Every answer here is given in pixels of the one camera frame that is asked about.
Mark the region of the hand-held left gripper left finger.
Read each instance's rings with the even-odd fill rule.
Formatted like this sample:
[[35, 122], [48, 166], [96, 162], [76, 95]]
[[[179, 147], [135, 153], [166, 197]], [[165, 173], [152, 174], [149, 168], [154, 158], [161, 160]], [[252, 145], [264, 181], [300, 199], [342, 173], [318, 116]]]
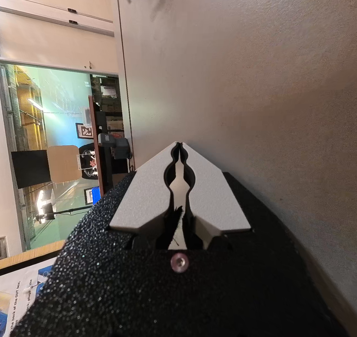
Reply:
[[110, 230], [132, 234], [153, 249], [169, 249], [181, 218], [170, 188], [179, 155], [180, 143], [174, 142], [135, 171]]

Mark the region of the black panel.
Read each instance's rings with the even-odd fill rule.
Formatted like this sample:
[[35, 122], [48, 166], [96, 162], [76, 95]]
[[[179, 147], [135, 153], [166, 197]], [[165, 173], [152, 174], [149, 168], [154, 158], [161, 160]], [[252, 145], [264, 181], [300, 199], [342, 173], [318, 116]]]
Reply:
[[47, 150], [11, 152], [19, 189], [51, 182]]

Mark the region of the light stand with lamp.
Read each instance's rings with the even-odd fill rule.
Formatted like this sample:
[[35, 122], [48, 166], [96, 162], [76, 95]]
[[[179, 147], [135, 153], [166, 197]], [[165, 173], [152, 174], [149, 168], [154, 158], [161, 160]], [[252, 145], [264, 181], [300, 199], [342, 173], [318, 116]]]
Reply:
[[54, 220], [58, 215], [74, 215], [89, 209], [91, 205], [85, 205], [76, 208], [69, 208], [66, 210], [57, 210], [56, 200], [53, 189], [40, 189], [35, 200], [36, 214], [34, 221], [39, 224], [44, 224], [47, 221]]

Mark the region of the instruction sheet board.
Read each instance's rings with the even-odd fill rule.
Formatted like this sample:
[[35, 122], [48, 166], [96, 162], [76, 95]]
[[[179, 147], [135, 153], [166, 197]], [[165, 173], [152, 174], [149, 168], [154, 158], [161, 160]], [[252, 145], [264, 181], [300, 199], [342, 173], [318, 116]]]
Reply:
[[9, 336], [38, 297], [65, 240], [1, 260], [0, 336]]

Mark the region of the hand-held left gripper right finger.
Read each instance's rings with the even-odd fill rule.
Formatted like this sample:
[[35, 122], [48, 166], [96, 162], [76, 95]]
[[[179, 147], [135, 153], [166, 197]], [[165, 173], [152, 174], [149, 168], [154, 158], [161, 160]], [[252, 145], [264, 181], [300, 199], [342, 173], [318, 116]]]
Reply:
[[182, 231], [188, 250], [207, 249], [214, 238], [248, 232], [248, 222], [223, 172], [181, 143], [186, 193]]

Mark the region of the framed printed tag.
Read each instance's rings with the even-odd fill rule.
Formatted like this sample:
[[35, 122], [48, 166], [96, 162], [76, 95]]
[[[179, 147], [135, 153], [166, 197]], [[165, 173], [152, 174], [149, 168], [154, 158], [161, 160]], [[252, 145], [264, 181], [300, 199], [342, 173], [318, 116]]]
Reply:
[[75, 123], [75, 129], [78, 139], [93, 140], [93, 128], [91, 124]]

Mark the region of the white double door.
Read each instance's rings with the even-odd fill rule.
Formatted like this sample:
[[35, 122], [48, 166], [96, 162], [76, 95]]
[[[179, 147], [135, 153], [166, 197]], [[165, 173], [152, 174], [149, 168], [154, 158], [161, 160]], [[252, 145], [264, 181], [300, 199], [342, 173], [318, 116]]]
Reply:
[[1, 61], [117, 75], [114, 24], [74, 7], [1, 0]]

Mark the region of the grey battery charger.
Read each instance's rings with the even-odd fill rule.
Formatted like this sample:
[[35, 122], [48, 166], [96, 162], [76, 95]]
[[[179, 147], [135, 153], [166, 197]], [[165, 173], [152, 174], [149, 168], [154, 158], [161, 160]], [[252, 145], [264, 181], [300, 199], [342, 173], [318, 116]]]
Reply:
[[98, 145], [100, 147], [110, 148], [115, 160], [129, 160], [132, 158], [131, 148], [126, 138], [115, 137], [109, 133], [101, 133], [98, 135]]

